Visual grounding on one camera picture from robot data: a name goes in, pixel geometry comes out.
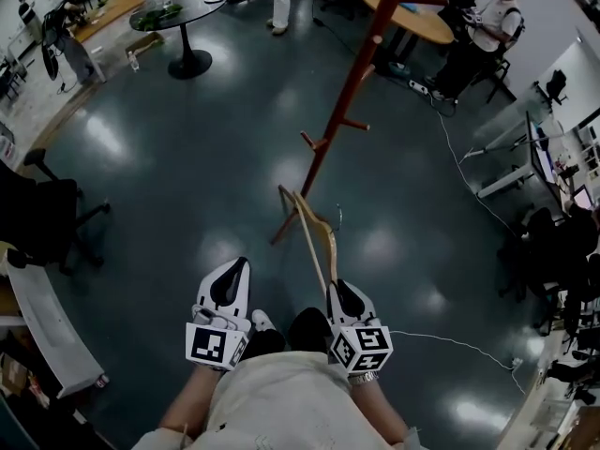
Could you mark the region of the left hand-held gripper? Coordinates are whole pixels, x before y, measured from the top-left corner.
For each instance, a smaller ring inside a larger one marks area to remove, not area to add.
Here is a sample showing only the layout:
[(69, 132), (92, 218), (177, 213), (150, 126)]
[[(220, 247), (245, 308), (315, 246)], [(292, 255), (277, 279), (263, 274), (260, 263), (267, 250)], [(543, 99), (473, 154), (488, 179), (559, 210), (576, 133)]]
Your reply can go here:
[[(239, 257), (225, 262), (200, 284), (193, 321), (186, 325), (186, 359), (222, 371), (233, 370), (243, 355), (252, 324), (246, 319), (250, 265)], [(231, 312), (222, 312), (224, 308)]]

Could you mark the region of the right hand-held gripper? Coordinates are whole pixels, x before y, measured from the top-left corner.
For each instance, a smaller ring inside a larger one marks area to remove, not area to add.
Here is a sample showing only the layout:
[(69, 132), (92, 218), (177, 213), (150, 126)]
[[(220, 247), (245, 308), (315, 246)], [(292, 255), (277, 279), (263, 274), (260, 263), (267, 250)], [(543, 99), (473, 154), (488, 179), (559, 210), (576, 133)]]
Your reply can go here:
[[(371, 299), (358, 287), (343, 281), (343, 307), (356, 320), (375, 318)], [(329, 362), (338, 364), (347, 374), (380, 371), (391, 356), (394, 347), (387, 326), (344, 323), (344, 312), (338, 295), (338, 283), (332, 280), (326, 292), (327, 318), (332, 326), (333, 340), (329, 346)]]

